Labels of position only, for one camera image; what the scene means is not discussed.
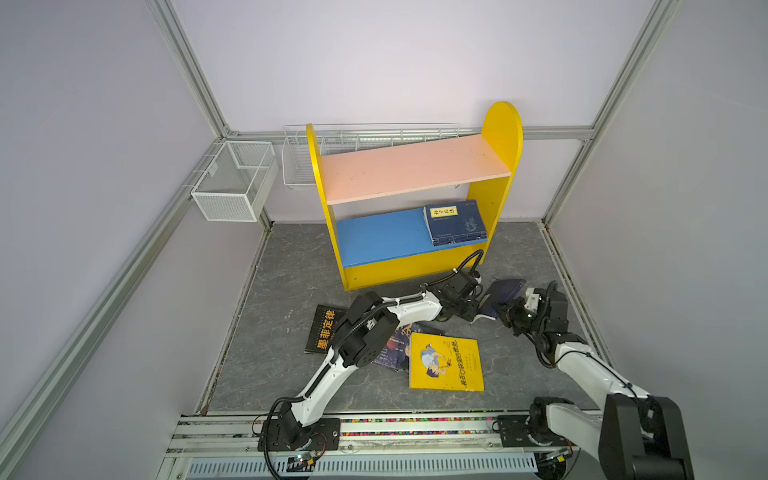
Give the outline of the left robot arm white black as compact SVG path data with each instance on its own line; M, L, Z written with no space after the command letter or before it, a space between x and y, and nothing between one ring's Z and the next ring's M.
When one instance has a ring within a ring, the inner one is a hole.
M445 277L422 284L411 295L384 297L371 291L357 296L307 385L296 396L273 402L258 433L261 450L270 448L271 434L285 448L296 450L321 433L316 423L330 401L353 373L379 356L396 330L454 316L472 319L479 306L482 284L477 268L483 256L482 249L474 251Z

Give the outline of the navy book yellow label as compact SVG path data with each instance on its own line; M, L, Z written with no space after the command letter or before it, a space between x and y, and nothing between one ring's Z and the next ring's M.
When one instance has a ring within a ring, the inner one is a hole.
M423 212L431 242L435 238L445 236L487 237L487 229L475 200L427 205Z
M511 304L525 285L524 279L495 280L481 295L475 320L500 320L499 308Z
M435 238L432 240L432 244L434 247L454 248L459 245L478 244L486 241L487 237L483 235L457 235Z

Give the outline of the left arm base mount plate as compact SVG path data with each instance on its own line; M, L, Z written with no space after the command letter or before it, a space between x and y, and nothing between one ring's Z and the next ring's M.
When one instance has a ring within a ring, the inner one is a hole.
M300 427L287 418L271 419L267 435L260 435L258 450L269 452L299 450L336 451L341 438L340 418L320 418L309 427Z

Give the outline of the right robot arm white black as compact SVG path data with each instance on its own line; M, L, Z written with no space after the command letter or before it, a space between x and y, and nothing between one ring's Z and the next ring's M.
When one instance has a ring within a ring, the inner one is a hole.
M679 406L634 385L570 331L568 300L556 282L494 308L514 335L532 343L541 365L568 375L601 412L595 417L564 398L537 397L527 424L532 440L570 441L597 460L608 479L693 478Z

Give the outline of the dark purple book red circle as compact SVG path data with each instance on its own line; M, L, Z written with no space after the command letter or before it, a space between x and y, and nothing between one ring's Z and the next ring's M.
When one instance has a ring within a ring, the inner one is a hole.
M409 369L411 357L411 336L414 333L430 335L444 334L442 330L422 323L413 323L405 327L400 327L395 330L382 351L373 360L373 363L394 372L407 371Z

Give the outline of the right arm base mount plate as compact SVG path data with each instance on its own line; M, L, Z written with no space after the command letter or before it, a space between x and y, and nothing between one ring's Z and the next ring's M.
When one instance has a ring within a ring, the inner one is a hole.
M563 437L545 434L543 437L535 437L529 428L530 417L528 414L504 414L499 415L491 424L491 430L497 434L503 447L541 447L561 448L568 447L569 441Z

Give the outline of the yellow cartoon cover book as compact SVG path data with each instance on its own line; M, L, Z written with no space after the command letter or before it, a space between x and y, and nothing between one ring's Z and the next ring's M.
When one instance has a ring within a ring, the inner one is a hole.
M409 386L414 390L484 392L477 340L414 333L411 336Z

